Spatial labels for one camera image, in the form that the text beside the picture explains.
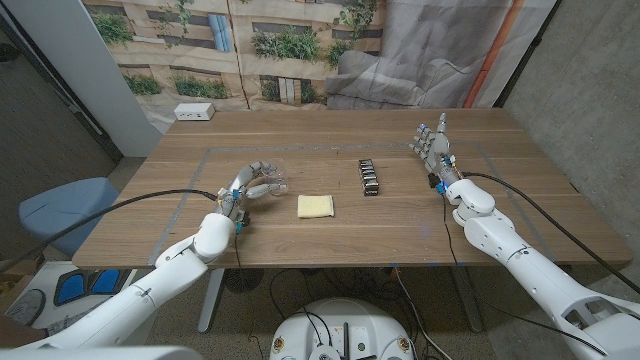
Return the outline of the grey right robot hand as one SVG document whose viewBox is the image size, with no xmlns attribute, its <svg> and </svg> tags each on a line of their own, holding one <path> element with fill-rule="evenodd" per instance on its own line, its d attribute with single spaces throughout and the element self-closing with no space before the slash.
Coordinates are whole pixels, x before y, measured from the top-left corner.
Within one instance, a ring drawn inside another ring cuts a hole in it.
<svg viewBox="0 0 640 360">
<path fill-rule="evenodd" d="M 414 142 L 409 144 L 409 147 L 424 162 L 430 187 L 442 190 L 462 178 L 454 167 L 455 160 L 450 152 L 446 125 L 447 115 L 443 112 L 435 130 L 421 124 L 416 129 L 417 135 L 414 137 Z"/>
</svg>

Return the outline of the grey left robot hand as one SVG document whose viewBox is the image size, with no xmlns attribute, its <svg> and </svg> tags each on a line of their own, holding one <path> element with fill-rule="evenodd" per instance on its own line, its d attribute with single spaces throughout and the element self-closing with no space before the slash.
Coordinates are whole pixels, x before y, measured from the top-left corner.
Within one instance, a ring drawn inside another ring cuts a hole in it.
<svg viewBox="0 0 640 360">
<path fill-rule="evenodd" d="M 234 179 L 217 195 L 213 212 L 235 220 L 245 199 L 257 199 L 266 194 L 280 196 L 288 191 L 283 171 L 275 164 L 257 161 L 243 167 Z"/>
</svg>

